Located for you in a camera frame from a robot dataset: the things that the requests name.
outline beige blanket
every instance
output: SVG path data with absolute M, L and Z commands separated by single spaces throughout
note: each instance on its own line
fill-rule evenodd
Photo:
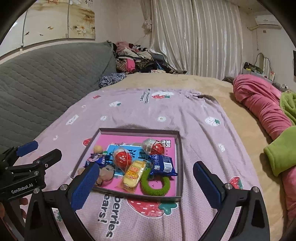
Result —
M 267 209 L 271 240 L 278 241 L 283 233 L 286 205 L 280 178 L 273 176 L 263 148 L 271 143 L 271 138 L 259 121 L 241 104 L 235 101 L 232 85 L 213 78 L 194 75 L 174 75 L 162 73 L 136 73 L 128 75 L 121 82 L 104 89 L 126 88 L 196 89 L 215 97 L 239 134 L 256 169 Z

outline curtain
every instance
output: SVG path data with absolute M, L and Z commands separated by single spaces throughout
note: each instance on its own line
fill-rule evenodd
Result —
M 242 72 L 239 9 L 225 0 L 193 0 L 197 23 L 197 75 L 223 79 Z
M 238 6 L 225 0 L 152 0 L 150 51 L 189 74 L 223 79 L 242 70 Z
M 191 0 L 152 0 L 150 52 L 175 70 L 196 74 L 197 36 Z
M 151 19 L 151 0 L 142 0 L 140 3 L 144 19 Z

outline human hand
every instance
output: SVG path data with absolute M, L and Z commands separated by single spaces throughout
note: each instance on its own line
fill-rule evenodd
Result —
M 26 199 L 25 197 L 20 198 L 20 205 L 27 205 L 28 203 L 29 203 L 28 199 Z M 26 212 L 23 209 L 21 209 L 21 212 L 22 212 L 22 217 L 26 218 L 27 217 Z M 5 215 L 5 209 L 3 204 L 0 202 L 0 217 L 3 218 L 4 215 Z

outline gray quilted cover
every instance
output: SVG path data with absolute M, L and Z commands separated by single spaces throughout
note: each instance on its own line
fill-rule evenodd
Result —
M 114 72 L 108 42 L 49 46 L 1 64 L 0 153 L 32 141 Z

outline pink blanket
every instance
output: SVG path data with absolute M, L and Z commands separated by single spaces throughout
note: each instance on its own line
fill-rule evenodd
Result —
M 281 92 L 267 81 L 250 74 L 239 75 L 234 80 L 233 93 L 259 119 L 273 140 L 292 126 L 279 107 Z M 290 223 L 296 217 L 296 166 L 284 171 L 282 179 Z
M 94 91 L 71 106 L 37 138 L 36 151 L 19 158 L 17 165 L 32 163 L 58 148 L 62 159 L 45 175 L 45 191 L 71 181 L 68 174 L 83 153 L 87 139 L 98 128 L 177 130 L 184 157 L 184 186 L 180 202 L 147 202 L 92 191 L 77 211 L 95 240 L 198 240 L 216 211 L 193 176 L 202 160 L 222 182 L 240 177 L 244 189 L 259 186 L 252 162 L 232 123 L 217 101 L 197 91 L 131 89 Z M 228 240 L 239 209 L 222 240 Z M 66 240 L 71 237 L 58 222 Z
M 273 140 L 292 126 L 279 107 L 281 92 L 267 81 L 250 74 L 239 75 L 234 80 L 233 93 L 259 119 Z

